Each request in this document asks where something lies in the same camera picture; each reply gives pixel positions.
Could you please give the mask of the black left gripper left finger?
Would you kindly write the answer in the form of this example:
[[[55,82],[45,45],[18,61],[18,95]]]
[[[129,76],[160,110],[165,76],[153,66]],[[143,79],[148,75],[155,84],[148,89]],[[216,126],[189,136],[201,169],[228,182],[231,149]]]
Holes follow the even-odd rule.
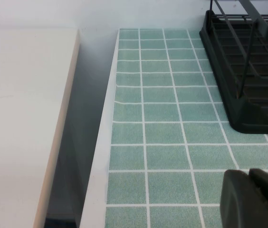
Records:
[[[268,228],[268,210],[249,173],[227,170],[220,198],[224,228]]]

